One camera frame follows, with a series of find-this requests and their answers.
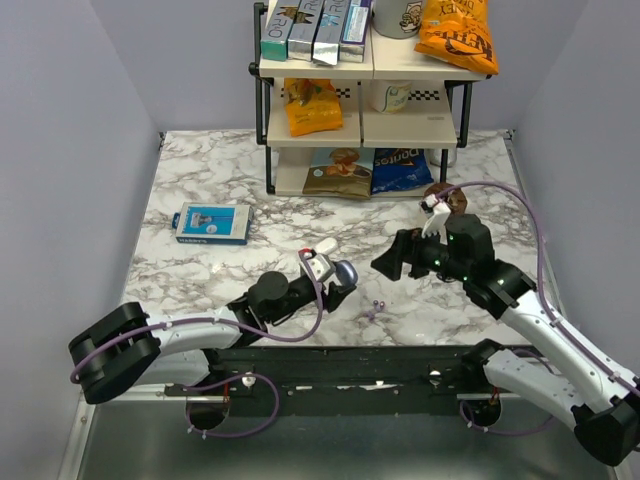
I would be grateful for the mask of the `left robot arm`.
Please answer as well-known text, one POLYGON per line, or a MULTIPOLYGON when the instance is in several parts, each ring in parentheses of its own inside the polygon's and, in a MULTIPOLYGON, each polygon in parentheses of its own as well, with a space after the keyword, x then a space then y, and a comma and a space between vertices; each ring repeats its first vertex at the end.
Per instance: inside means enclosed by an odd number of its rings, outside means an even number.
POLYGON ((70 381, 82 388, 87 403, 101 404, 146 383, 146 371, 162 357, 242 348, 262 338, 301 342, 319 329, 323 314, 335 311, 355 291, 357 281, 354 273, 316 279, 302 274, 290 281, 269 271, 241 297, 213 312, 178 319, 153 317, 138 302, 124 303, 70 341, 70 381), (268 331, 312 303, 318 317, 308 332, 291 337, 268 331))

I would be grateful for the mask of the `purple earbud charging case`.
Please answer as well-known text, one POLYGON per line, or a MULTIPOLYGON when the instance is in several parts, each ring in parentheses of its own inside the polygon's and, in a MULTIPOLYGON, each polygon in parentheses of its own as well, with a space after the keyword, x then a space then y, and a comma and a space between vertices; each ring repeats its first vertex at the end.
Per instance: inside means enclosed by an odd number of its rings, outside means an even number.
POLYGON ((358 272, 347 260, 339 260, 334 263, 335 276, 342 286, 353 286, 358 282, 358 272))

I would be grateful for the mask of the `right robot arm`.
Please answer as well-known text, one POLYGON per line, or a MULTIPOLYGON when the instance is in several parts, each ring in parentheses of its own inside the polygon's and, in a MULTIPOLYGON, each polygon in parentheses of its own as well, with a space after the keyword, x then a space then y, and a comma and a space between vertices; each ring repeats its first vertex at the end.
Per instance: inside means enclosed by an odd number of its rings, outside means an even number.
POLYGON ((528 364, 497 343, 469 351, 460 379, 469 390, 506 389, 570 428, 580 445, 608 466, 639 445, 639 377, 584 337, 545 302, 539 286, 495 255, 490 230, 473 214, 455 215, 446 234, 401 229, 371 266, 397 281, 405 265, 414 279, 436 273, 462 284, 473 304, 527 339, 557 369, 528 364))

